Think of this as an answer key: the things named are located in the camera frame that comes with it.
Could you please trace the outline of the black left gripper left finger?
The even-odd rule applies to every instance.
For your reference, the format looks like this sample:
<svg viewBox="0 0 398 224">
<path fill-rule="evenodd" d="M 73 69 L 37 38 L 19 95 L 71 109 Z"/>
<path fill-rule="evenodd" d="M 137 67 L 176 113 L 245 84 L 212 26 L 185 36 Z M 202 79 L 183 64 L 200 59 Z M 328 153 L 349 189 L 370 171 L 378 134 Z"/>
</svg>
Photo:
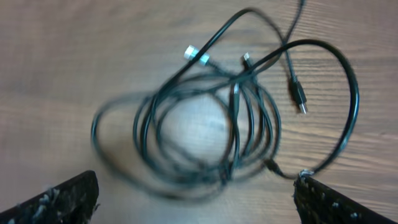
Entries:
<svg viewBox="0 0 398 224">
<path fill-rule="evenodd" d="M 1 223 L 89 223 L 98 208 L 96 173 L 81 174 L 1 212 Z"/>
</svg>

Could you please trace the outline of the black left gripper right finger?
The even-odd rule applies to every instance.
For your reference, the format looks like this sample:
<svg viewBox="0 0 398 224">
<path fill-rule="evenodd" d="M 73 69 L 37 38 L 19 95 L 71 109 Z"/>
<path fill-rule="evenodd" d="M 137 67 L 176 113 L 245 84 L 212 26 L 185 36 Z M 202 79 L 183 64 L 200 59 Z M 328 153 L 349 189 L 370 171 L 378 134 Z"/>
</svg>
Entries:
<svg viewBox="0 0 398 224">
<path fill-rule="evenodd" d="M 298 177 L 294 187 L 302 224 L 397 224 L 309 175 Z"/>
</svg>

